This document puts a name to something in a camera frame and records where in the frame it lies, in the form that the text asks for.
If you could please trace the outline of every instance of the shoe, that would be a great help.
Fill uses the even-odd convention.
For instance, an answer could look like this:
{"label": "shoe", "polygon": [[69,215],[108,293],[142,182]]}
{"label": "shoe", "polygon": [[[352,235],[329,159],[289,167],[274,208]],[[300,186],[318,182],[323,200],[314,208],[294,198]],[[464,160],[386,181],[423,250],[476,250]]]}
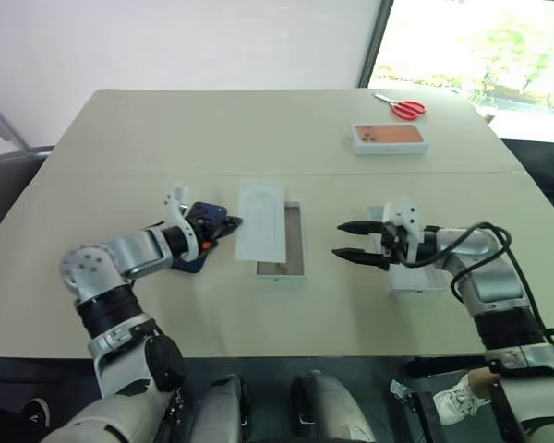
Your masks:
{"label": "shoe", "polygon": [[435,394],[433,401],[442,425],[454,425],[467,415],[476,416],[480,406],[490,403],[490,400],[479,399],[472,392],[467,374],[454,387]]}
{"label": "shoe", "polygon": [[49,406],[44,399],[32,399],[25,403],[20,415],[41,427],[48,428],[51,424]]}

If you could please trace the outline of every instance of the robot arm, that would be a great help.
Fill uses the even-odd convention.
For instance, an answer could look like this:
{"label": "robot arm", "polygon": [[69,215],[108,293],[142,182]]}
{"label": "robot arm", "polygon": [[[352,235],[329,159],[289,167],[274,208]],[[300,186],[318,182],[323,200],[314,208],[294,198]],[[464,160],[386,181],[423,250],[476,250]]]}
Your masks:
{"label": "robot arm", "polygon": [[[478,227],[498,233],[500,240]],[[379,233],[382,245],[382,254],[350,248],[332,251],[339,257],[384,270],[403,264],[450,272],[452,288],[457,285],[458,298],[487,349],[488,366],[501,374],[490,394],[503,439],[554,442],[554,342],[536,314],[523,274],[500,258],[503,252],[512,256],[511,238],[503,238],[504,230],[490,223],[468,230],[425,227],[408,198],[388,204],[382,222],[350,222],[339,228]]]}
{"label": "robot arm", "polygon": [[196,204],[185,216],[186,200],[187,191],[177,187],[166,201],[166,223],[102,244],[80,245],[64,255],[62,278],[90,335],[102,398],[44,442],[151,442],[159,441],[163,425],[174,428],[183,407],[182,355],[142,311],[133,281],[177,260],[205,257],[242,222],[213,205],[199,206],[214,213],[194,210]]}

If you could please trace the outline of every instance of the window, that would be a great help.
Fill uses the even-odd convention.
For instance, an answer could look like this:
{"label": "window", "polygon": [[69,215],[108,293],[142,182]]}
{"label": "window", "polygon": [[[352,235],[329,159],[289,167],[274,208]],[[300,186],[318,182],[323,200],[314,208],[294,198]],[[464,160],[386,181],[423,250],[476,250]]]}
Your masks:
{"label": "window", "polygon": [[370,88],[455,90],[502,138],[554,141],[554,1],[395,0]]}

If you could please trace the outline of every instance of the white sneaker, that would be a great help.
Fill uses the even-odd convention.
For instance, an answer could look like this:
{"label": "white sneaker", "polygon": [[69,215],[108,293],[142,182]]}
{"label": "white sneaker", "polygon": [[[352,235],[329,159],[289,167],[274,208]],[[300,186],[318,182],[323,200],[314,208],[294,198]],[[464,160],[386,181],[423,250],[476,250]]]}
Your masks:
{"label": "white sneaker", "polygon": [[467,415],[476,416],[480,406],[490,403],[490,400],[479,399],[472,392],[467,374],[454,387],[435,394],[433,401],[442,425],[454,425]]}

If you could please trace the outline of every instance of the scissors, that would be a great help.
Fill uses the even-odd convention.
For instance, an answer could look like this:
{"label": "scissors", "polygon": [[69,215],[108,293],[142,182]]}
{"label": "scissors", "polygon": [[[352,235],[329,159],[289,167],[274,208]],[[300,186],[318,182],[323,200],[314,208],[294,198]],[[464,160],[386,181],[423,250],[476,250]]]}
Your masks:
{"label": "scissors", "polygon": [[389,103],[392,113],[403,120],[416,120],[419,115],[427,111],[425,105],[419,102],[412,102],[410,100],[402,100],[399,102],[381,94],[373,94],[373,96],[376,99]]}

